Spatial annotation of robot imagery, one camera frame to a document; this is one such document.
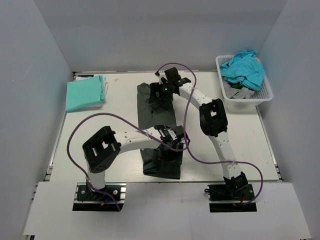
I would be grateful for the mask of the dark grey t-shirt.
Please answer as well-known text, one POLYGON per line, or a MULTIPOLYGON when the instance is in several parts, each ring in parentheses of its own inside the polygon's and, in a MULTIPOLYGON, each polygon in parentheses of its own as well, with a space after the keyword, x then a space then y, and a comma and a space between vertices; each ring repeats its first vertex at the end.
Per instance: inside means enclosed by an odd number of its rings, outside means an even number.
MULTIPOLYGON (((169 127, 177 126, 173 99, 149 103, 149 98, 150 85, 147 83, 138 85, 138 127, 145 130, 157 125, 169 127)), ((153 151, 157 148, 145 148, 140 150, 143 160, 143 174, 151 177, 179 180, 181 177, 182 160, 162 160, 162 170, 161 172, 158 172, 155 165, 152 163, 153 151)))

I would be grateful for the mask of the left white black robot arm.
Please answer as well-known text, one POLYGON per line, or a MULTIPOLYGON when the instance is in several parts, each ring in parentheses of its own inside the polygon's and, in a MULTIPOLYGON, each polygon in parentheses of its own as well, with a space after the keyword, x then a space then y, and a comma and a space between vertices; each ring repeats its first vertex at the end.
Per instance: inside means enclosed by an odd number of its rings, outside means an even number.
POLYGON ((184 128, 156 125, 142 131, 118 132, 102 127, 82 149, 91 185, 88 193, 99 200, 105 196, 105 171, 120 154, 139 150, 147 176, 180 179, 184 149, 184 128))

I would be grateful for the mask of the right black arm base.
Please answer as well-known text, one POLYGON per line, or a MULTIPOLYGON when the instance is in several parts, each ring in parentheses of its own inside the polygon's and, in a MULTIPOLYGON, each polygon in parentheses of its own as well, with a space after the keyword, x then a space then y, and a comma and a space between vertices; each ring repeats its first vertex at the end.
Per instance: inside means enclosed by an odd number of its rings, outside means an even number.
POLYGON ((252 184, 239 192, 233 193, 226 184, 210 184, 204 189, 208 195, 209 210, 211 213, 249 213, 256 212, 257 206, 254 198, 252 184))

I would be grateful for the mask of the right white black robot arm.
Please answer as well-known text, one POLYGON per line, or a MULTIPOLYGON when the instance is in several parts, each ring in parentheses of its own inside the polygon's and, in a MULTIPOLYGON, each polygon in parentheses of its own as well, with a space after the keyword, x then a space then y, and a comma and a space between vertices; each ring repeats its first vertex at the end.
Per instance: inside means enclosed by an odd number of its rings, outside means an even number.
POLYGON ((199 111, 199 123, 202 132, 212 142, 222 166, 226 195, 236 200, 244 193, 248 180, 236 162, 236 158, 228 137, 228 120, 223 101, 211 99, 198 90, 188 79, 173 83, 151 83, 150 103, 168 100, 173 94, 189 101, 199 111))

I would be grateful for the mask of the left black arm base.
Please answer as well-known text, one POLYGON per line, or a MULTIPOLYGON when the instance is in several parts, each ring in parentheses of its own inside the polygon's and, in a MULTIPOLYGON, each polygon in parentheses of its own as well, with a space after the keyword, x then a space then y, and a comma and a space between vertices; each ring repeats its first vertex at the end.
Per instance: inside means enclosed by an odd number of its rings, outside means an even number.
POLYGON ((122 210, 126 197, 125 183, 107 183, 103 192, 93 191, 86 183, 78 183, 75 189, 72 210, 74 212, 118 212, 122 210))

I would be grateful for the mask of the folded mint green t-shirt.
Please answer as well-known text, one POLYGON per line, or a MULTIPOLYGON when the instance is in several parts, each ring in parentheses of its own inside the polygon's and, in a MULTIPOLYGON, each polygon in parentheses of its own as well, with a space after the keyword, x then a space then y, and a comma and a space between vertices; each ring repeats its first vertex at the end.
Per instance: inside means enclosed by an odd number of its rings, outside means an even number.
POLYGON ((67 83, 65 111, 101 105, 106 97, 106 81, 101 75, 67 83))

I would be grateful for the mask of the green garment in basket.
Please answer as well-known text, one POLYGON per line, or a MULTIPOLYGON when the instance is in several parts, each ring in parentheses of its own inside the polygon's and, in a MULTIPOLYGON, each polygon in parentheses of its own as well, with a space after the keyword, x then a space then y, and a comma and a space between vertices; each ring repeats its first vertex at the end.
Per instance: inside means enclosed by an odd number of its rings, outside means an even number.
POLYGON ((234 89, 239 89, 241 90, 242 88, 244 88, 245 86, 243 84, 233 84, 231 85, 232 88, 234 89))

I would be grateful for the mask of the crumpled grey white t-shirt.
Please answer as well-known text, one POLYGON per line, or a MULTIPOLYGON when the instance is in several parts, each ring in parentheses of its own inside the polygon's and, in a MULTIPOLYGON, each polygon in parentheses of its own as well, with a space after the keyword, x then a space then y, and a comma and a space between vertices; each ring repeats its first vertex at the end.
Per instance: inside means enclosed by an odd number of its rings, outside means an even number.
POLYGON ((226 97, 229 99, 250 99, 255 93, 253 90, 246 87, 242 87, 241 89, 233 88, 227 82, 223 82, 223 89, 226 97))

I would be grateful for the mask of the crumpled cyan t-shirt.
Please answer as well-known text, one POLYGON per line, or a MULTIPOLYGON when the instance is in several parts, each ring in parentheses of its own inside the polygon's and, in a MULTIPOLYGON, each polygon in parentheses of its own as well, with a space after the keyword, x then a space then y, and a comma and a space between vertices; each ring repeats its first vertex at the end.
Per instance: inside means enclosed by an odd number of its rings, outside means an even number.
POLYGON ((263 64, 256 59, 257 52, 243 50, 233 56, 230 61, 223 63, 220 74, 231 84, 240 84, 246 88, 259 91, 264 80, 263 64))

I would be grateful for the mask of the white plastic laundry basket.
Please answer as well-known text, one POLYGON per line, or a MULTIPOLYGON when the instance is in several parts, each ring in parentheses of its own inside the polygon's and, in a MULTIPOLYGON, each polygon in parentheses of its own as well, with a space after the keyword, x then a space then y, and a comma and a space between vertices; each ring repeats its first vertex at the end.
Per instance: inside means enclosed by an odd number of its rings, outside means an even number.
POLYGON ((219 82, 225 105, 230 109, 246 109, 258 106, 263 102, 271 101, 273 98, 273 93, 266 74, 264 74, 263 76, 261 89, 259 91, 255 91, 249 99, 234 99, 227 96, 227 86, 225 86, 227 81, 221 75, 220 66, 226 63, 227 61, 230 61, 232 58, 233 55, 219 55, 215 58, 219 82))

